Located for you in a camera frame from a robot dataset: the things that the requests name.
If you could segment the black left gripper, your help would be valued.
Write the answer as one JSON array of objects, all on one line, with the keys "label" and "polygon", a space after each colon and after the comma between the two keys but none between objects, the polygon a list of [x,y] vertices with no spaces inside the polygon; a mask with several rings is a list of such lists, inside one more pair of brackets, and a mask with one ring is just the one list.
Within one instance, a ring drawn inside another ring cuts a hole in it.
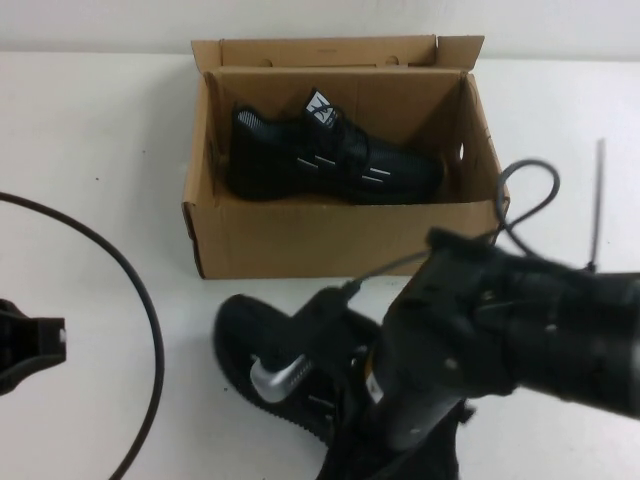
[{"label": "black left gripper", "polygon": [[1,394],[29,376],[66,361],[64,318],[29,317],[1,300]]}]

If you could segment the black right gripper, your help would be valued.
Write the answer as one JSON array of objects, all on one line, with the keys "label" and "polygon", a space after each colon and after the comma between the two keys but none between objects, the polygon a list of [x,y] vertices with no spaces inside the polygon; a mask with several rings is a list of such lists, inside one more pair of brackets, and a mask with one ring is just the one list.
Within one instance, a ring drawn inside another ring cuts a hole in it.
[{"label": "black right gripper", "polygon": [[319,478],[458,479],[455,436],[433,434],[403,452],[357,436],[341,436],[329,448]]}]

